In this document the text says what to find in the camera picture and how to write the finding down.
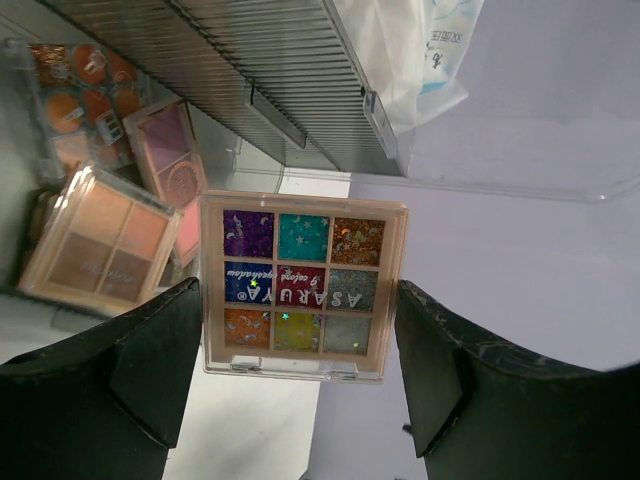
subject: pink blush palette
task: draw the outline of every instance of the pink blush palette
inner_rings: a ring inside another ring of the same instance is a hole
[[[161,200],[184,210],[174,260],[186,267],[198,253],[198,196],[206,190],[187,104],[155,103],[130,115],[124,126],[138,160],[145,187]]]
[[[206,371],[382,379],[404,205],[210,192],[200,213]]]

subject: orange eyeshadow palette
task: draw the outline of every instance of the orange eyeshadow palette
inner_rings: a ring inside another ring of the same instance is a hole
[[[88,160],[112,170],[134,163],[121,121],[147,103],[141,72],[97,44],[12,40],[9,46],[26,74],[46,142],[43,176],[63,178]]]
[[[198,196],[206,190],[202,160],[184,101],[150,105],[124,121],[147,190],[184,210],[174,261],[184,268],[198,253]]]
[[[404,205],[211,192],[200,212],[206,371],[382,379]]]
[[[20,280],[26,292],[120,314],[149,300],[182,214],[107,170],[81,167]]]

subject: metal rack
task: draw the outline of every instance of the metal rack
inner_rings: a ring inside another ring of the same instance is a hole
[[[287,167],[401,175],[331,0],[37,0]]]

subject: eyeshadow palette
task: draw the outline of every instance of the eyeshadow palette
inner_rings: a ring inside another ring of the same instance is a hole
[[[105,313],[126,312],[154,295],[181,217],[135,185],[85,164],[58,197],[19,287]]]
[[[198,253],[198,196],[206,190],[187,104],[167,100],[124,120],[145,187],[169,205],[184,210],[174,260],[184,268]]]
[[[382,379],[404,205],[211,192],[200,211],[205,370]]]
[[[147,103],[141,72],[97,44],[7,43],[34,97],[45,178],[68,176],[87,160],[112,170],[134,163],[121,120]]]

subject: cosmetic compact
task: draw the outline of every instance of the cosmetic compact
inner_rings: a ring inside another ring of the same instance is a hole
[[[33,97],[45,180],[63,179],[88,160],[112,170],[134,163],[121,120],[147,104],[141,72],[98,44],[8,40],[6,50]]]
[[[93,164],[57,198],[19,288],[120,314],[154,296],[182,212]]]
[[[208,372],[382,379],[404,205],[212,192],[200,211]]]
[[[198,254],[198,196],[206,190],[202,160],[186,102],[149,105],[124,120],[144,185],[169,205],[184,210],[174,261],[184,268]]]

